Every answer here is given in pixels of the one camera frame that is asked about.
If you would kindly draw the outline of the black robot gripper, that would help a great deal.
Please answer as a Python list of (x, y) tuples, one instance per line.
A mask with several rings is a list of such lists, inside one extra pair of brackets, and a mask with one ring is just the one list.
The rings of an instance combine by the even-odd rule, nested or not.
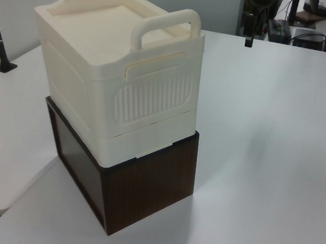
[(250, 11), (245, 14), (245, 23), (243, 34), (245, 35), (245, 46), (252, 47), (253, 45), (253, 36), (255, 32), (255, 24), (256, 24), (256, 12)]

